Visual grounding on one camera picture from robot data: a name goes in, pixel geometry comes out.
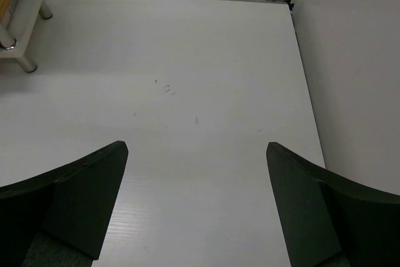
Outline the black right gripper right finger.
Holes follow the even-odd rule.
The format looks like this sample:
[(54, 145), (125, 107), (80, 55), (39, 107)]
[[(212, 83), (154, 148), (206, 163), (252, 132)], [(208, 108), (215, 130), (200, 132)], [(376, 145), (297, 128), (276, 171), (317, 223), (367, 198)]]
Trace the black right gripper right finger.
[(399, 196), (277, 142), (266, 160), (291, 266), (399, 266)]

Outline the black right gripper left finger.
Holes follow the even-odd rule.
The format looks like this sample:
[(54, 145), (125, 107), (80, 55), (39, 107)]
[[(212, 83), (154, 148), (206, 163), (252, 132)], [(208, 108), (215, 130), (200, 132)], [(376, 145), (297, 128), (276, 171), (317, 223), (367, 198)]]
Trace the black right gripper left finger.
[(115, 141), (1, 187), (1, 266), (91, 266), (99, 259), (128, 147)]

